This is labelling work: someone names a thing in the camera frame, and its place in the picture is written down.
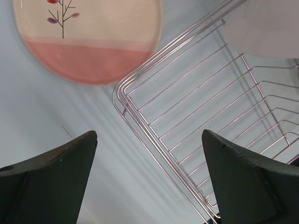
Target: ceramic plate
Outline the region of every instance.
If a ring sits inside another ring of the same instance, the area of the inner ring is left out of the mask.
[[[163,27],[161,0],[14,0],[29,50],[73,82],[117,82],[149,59]]]
[[[272,58],[299,58],[299,0],[248,0],[225,24],[238,51]]]

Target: wire dish rack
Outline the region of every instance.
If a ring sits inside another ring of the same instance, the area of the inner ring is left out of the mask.
[[[225,20],[243,2],[224,1],[113,95],[117,111],[206,223],[216,223],[219,211],[204,129],[284,163],[299,156],[299,63],[246,55],[225,43]]]

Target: dark green plastic part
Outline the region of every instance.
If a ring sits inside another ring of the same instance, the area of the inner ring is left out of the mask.
[[[212,131],[205,130],[202,141],[223,224],[299,223],[299,167],[247,150]]]
[[[0,224],[75,224],[96,146],[90,131],[0,169]]]

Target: tree design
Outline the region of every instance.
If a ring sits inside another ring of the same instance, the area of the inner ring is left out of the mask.
[[[60,4],[61,5],[61,12],[59,13],[59,10],[57,10],[57,17],[50,11],[49,13],[52,15],[52,17],[49,17],[47,20],[51,24],[59,24],[62,28],[62,39],[64,39],[64,23],[70,19],[70,18],[77,18],[80,16],[80,13],[73,13],[70,16],[67,16],[66,13],[68,9],[70,8],[76,8],[76,7],[71,7],[71,2],[72,0],[69,1],[68,4],[64,4],[64,0],[47,0],[48,3],[50,4]]]

